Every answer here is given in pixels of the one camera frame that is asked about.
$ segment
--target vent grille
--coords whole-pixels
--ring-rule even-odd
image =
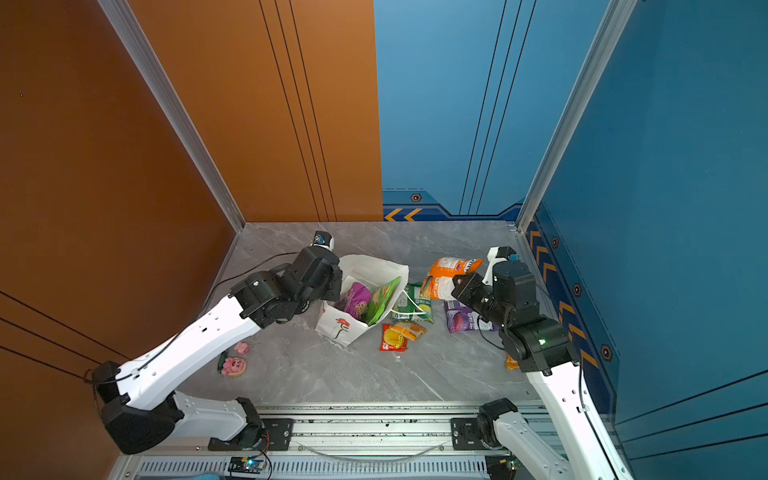
[[[275,473],[288,475],[386,474],[386,473],[485,473],[485,460],[418,460],[408,463],[334,462],[331,460],[292,460],[273,462]]]
[[[388,463],[372,459],[370,462],[345,462],[301,455],[275,455],[272,457],[273,480],[285,478],[401,478],[403,476],[440,476],[465,478],[488,477],[485,458],[480,455],[450,455],[420,458],[413,462]],[[140,478],[177,477],[213,473],[226,475],[228,456],[144,457],[136,475]]]
[[[162,473],[214,473],[227,470],[227,462],[222,460],[144,460],[139,466],[140,474]]]

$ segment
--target green snack package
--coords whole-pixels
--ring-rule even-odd
[[[366,317],[363,322],[368,325],[374,325],[381,318],[382,313],[386,310],[386,304],[389,303],[389,299],[392,297],[392,293],[400,284],[400,279],[395,278],[393,281],[386,285],[381,285],[371,295],[371,301],[368,303],[368,309],[366,310]]]
[[[430,323],[435,322],[432,319],[432,301],[428,298],[422,298],[419,296],[421,293],[421,287],[421,284],[416,285],[414,283],[409,283],[406,285],[405,292],[400,295],[400,297],[397,299],[397,302],[395,303],[394,308],[392,308],[392,317],[394,319],[404,321],[419,320],[422,322]],[[419,306],[420,310],[413,305],[414,303]],[[413,313],[422,311],[426,313],[422,313],[421,315],[413,315]]]

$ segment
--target paper bag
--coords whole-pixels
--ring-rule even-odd
[[[333,304],[325,300],[323,301],[322,309],[320,310],[320,320],[317,322],[315,330],[334,342],[347,346],[357,337],[378,325],[392,311],[395,302],[400,297],[400,293],[402,293],[408,283],[408,266],[369,257],[368,255],[345,255],[339,259],[339,268],[344,279],[341,283],[342,295],[355,282],[360,282],[367,286],[368,290],[373,293],[381,285],[395,278],[400,279],[397,287],[392,291],[392,296],[389,298],[389,302],[387,302],[384,313],[376,320],[376,324],[371,326],[355,320],[347,312],[338,310]]]

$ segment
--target gray marble floor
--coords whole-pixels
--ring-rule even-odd
[[[410,267],[410,281],[420,282],[439,257],[485,258],[489,247],[514,245],[504,222],[249,223],[240,235],[223,278],[251,268],[275,253],[300,250],[315,230],[336,240],[339,257],[362,253]],[[264,268],[290,261],[277,258]],[[217,288],[211,305],[237,280]],[[442,302],[433,306],[435,323],[409,343],[403,353],[380,352],[381,327],[349,347],[315,331],[319,303],[284,325],[273,324],[246,341],[246,372],[223,377],[216,361],[204,366],[179,388],[210,399],[250,398],[256,404],[300,402],[408,402],[457,400],[486,402],[537,399],[525,376],[508,371],[506,355],[476,331],[450,333]],[[486,335],[501,344],[495,333]]]

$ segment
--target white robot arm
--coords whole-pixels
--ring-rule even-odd
[[[539,313],[535,288],[517,253],[494,247],[485,277],[457,277],[452,294],[499,327],[505,351],[540,395],[568,459],[530,429],[507,399],[480,408],[482,440],[513,452],[536,479],[631,480],[594,407],[575,348],[560,323]]]
[[[96,368],[91,384],[104,402],[101,421],[126,454],[143,452],[169,436],[207,436],[233,450],[257,446],[265,427],[249,399],[196,399],[176,387],[239,340],[287,322],[314,300],[338,300],[340,289],[333,238],[318,231],[293,263],[251,273],[155,349],[122,365],[106,362]]]

